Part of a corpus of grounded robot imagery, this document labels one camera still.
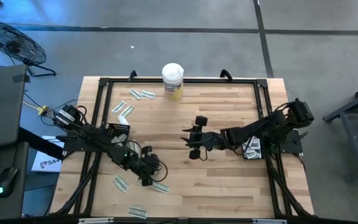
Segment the black mouse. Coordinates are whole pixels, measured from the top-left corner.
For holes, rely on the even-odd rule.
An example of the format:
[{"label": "black mouse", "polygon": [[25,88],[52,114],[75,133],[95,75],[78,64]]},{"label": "black mouse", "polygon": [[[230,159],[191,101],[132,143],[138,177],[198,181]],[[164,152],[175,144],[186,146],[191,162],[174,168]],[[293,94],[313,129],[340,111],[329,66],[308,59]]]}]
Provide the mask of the black mouse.
[{"label": "black mouse", "polygon": [[13,192],[17,168],[5,168],[0,174],[0,197],[8,197]]}]

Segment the concrete floor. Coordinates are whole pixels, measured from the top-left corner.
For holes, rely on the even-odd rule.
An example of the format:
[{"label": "concrete floor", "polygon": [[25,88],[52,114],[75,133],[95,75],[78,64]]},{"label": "concrete floor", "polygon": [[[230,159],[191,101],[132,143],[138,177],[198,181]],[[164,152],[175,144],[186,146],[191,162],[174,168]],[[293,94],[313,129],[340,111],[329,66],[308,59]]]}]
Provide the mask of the concrete floor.
[{"label": "concrete floor", "polygon": [[[260,0],[266,29],[358,30],[358,1]],[[252,0],[16,0],[0,8],[0,21],[14,24],[97,27],[197,27],[256,29]],[[56,77],[33,78],[28,94],[57,106],[78,97],[85,75],[159,75],[168,62],[187,76],[267,77],[258,34],[26,31],[47,53]],[[284,78],[290,100],[305,100],[316,120],[303,140],[306,175],[315,213],[358,221],[358,181],[345,184],[355,159],[339,121],[321,118],[358,90],[358,36],[268,35],[274,77]],[[0,52],[0,65],[11,65]],[[38,135],[62,134],[23,107],[21,125]],[[24,211],[43,215],[56,174],[30,171]]]}]

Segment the fan stand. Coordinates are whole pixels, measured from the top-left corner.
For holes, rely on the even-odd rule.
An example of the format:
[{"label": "fan stand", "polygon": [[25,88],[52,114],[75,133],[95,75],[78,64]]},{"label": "fan stand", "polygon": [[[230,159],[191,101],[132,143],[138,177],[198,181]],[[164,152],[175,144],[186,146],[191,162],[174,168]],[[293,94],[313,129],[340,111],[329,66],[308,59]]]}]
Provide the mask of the fan stand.
[{"label": "fan stand", "polygon": [[[27,59],[24,59],[24,60],[23,60],[23,64],[25,64],[25,65],[27,66],[27,71],[29,71],[29,73],[30,73],[30,75],[31,75],[32,77],[42,77],[42,76],[49,76],[49,75],[55,76],[55,75],[56,75],[56,72],[55,72],[54,70],[49,69],[49,68],[45,68],[45,67],[40,66],[40,65],[34,65],[33,63],[31,63],[31,62],[30,62],[29,60],[27,60]],[[46,73],[46,74],[41,74],[41,75],[34,75],[33,71],[30,70],[30,68],[29,68],[30,66],[39,67],[39,68],[42,68],[42,69],[44,69],[44,70],[46,70],[46,71],[50,71],[50,72],[52,72],[52,73]]]}]

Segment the wooden table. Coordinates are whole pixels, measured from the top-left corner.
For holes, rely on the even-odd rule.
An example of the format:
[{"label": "wooden table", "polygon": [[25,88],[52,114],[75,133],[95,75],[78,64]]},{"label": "wooden table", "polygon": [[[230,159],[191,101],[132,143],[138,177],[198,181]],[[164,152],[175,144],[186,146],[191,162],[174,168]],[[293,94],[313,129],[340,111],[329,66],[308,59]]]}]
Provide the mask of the wooden table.
[{"label": "wooden table", "polygon": [[[84,77],[78,105],[88,109],[91,120],[100,77]],[[284,81],[268,80],[268,89],[274,109],[287,102]],[[156,99],[135,99],[128,91],[147,90],[157,94]],[[101,105],[104,105],[106,88]],[[142,146],[153,146],[154,152],[169,168],[168,177],[162,182],[170,190],[164,194],[150,187],[136,184],[137,176],[113,164],[103,154],[93,201],[94,217],[128,217],[130,205],[147,210],[148,217],[203,217],[203,218],[267,218],[273,217],[267,170],[264,160],[245,161],[231,151],[212,150],[208,160],[190,160],[189,148],[180,137],[187,137],[182,129],[190,128],[198,115],[208,117],[203,131],[244,126],[258,119],[252,85],[246,84],[185,84],[183,98],[169,101],[163,97],[161,83],[116,83],[112,88],[110,109],[121,100],[133,105],[135,110],[127,116],[131,126],[130,139]],[[103,107],[98,115],[101,122]],[[119,123],[117,115],[109,112],[109,123]],[[73,193],[80,179],[84,153],[76,152],[63,161],[51,212],[63,206]],[[283,155],[287,184],[304,208],[313,213],[308,184],[303,166],[293,155]],[[129,185],[122,193],[112,183],[120,175]],[[84,207],[88,195],[85,189]],[[281,191],[278,190],[282,212]]]}]

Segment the black bracket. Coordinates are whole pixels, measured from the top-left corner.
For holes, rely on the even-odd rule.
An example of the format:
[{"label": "black bracket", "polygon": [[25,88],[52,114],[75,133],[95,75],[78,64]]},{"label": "black bracket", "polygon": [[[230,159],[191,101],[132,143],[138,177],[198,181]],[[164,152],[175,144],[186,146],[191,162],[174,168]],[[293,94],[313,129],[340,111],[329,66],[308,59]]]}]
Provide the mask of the black bracket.
[{"label": "black bracket", "polygon": [[133,79],[134,79],[134,77],[136,77],[137,76],[137,74],[136,74],[136,71],[135,70],[133,70],[133,71],[131,71],[131,75],[129,75],[129,81],[131,82]]},{"label": "black bracket", "polygon": [[221,75],[219,77],[220,78],[226,77],[229,82],[233,82],[233,78],[231,77],[230,73],[226,69],[223,69],[221,71]]},{"label": "black bracket", "polygon": [[105,86],[110,81],[110,78],[100,78],[99,79],[99,86]]},{"label": "black bracket", "polygon": [[256,83],[258,83],[263,88],[267,88],[267,80],[266,79],[257,79]]}]

